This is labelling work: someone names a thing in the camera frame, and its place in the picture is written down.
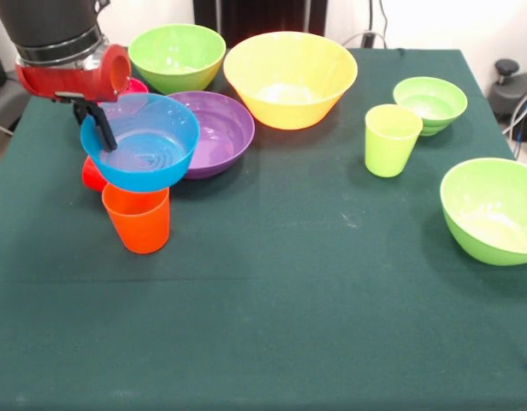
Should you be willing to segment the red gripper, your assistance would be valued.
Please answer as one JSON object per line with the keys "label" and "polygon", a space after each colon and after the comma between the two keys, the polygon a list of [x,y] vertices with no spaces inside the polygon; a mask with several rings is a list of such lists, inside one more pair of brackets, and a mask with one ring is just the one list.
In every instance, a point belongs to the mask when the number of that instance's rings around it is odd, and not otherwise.
{"label": "red gripper", "polygon": [[92,101],[73,102],[77,123],[83,123],[87,114],[90,115],[95,121],[101,147],[105,151],[117,148],[105,112],[94,102],[115,102],[127,88],[131,64],[125,48],[109,45],[95,68],[27,66],[17,58],[15,72],[20,83],[34,96],[48,99],[73,96]]}

